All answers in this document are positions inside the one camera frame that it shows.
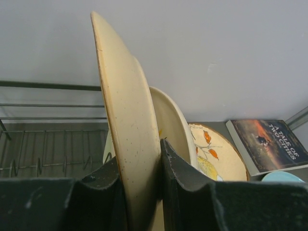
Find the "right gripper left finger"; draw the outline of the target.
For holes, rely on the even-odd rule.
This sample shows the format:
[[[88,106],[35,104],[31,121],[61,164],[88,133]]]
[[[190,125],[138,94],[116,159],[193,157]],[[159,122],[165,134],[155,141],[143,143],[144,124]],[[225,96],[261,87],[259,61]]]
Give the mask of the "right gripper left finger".
[[[83,179],[0,181],[2,231],[126,231],[125,196],[116,158]]]

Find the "cream plate with sprig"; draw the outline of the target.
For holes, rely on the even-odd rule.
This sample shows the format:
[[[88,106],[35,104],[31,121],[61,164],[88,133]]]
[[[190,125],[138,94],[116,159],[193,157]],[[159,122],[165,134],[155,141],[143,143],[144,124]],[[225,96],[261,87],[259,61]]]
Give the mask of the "cream plate with sprig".
[[[101,78],[108,122],[102,163],[112,161],[125,186],[132,178],[148,179],[159,170],[160,140],[198,168],[195,145],[188,123],[177,104],[163,91],[148,86],[143,76],[118,83]]]

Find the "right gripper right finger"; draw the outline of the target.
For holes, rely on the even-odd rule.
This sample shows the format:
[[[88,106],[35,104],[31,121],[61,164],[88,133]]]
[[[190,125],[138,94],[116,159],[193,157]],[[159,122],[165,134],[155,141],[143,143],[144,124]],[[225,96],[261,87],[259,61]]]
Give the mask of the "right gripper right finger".
[[[305,231],[305,183],[214,181],[160,141],[167,231]]]

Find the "blue and white plate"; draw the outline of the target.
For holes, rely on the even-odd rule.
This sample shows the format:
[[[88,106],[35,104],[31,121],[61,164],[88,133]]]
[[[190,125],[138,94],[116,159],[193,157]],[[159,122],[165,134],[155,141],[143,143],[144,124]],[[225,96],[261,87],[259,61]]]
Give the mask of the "blue and white plate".
[[[261,181],[268,182],[302,182],[304,181],[294,174],[285,171],[276,171],[266,174]]]

